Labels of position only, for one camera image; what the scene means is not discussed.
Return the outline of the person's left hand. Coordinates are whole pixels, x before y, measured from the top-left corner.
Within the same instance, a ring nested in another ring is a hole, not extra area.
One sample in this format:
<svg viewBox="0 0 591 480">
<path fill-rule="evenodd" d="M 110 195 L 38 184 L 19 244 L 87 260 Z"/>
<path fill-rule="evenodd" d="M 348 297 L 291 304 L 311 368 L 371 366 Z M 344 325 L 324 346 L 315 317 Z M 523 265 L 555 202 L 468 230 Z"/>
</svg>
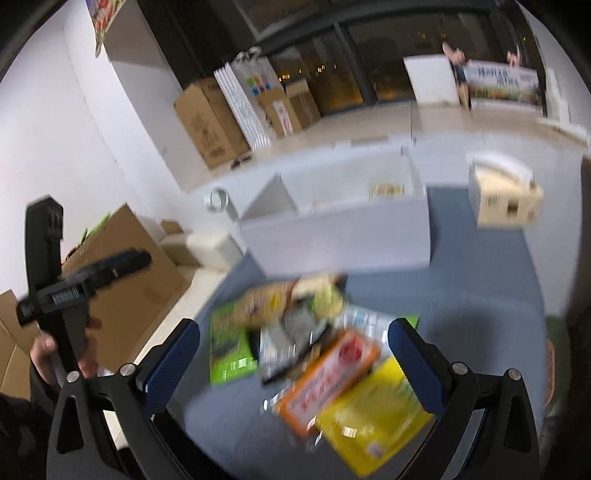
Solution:
<svg viewBox="0 0 591 480">
<path fill-rule="evenodd" d="M 85 378 L 94 378 L 99 369 L 97 340 L 92 333 L 101 328 L 102 322 L 98 318 L 88 318 L 85 351 L 78 361 L 79 370 Z M 30 359 L 42 380 L 55 390 L 59 390 L 60 386 L 51 361 L 52 355 L 56 352 L 57 344 L 54 338 L 47 333 L 41 333 L 33 342 Z"/>
</svg>

